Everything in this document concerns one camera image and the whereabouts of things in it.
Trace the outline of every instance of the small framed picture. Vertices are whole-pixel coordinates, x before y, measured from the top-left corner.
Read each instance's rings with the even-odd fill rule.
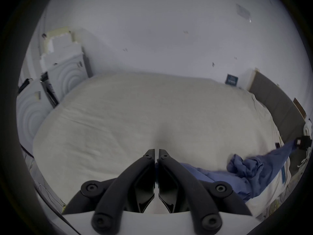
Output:
[[[228,85],[231,85],[231,86],[236,86],[237,82],[238,82],[238,77],[227,74],[227,78],[226,78],[225,84],[228,84]]]

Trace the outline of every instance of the headboard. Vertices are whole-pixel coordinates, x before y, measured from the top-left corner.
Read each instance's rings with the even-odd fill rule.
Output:
[[[267,107],[273,117],[284,143],[303,135],[305,120],[293,101],[276,84],[259,71],[255,76],[249,91],[255,98]],[[298,165],[306,158],[306,151],[297,150],[290,155],[290,172],[293,176]]]

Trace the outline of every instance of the blue cloth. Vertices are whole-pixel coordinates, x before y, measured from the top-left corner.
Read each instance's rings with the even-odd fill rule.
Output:
[[[264,156],[255,156],[243,160],[240,156],[233,155],[226,167],[227,171],[208,171],[189,164],[182,165],[199,180],[229,183],[233,190],[246,202],[261,194],[276,177],[294,150],[296,147],[292,141]]]

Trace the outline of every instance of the white bedsheet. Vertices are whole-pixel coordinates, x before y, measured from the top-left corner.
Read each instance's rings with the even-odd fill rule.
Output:
[[[122,73],[88,79],[41,125],[33,154],[65,202],[88,180],[117,177],[148,149],[225,170],[233,154],[264,155],[280,142],[253,94],[210,79]]]

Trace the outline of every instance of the white wall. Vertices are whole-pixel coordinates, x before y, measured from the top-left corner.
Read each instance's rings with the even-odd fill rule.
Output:
[[[308,114],[313,109],[312,69],[279,0],[51,0],[39,34],[64,26],[94,74],[150,71],[225,82],[229,73],[246,87],[257,67]]]

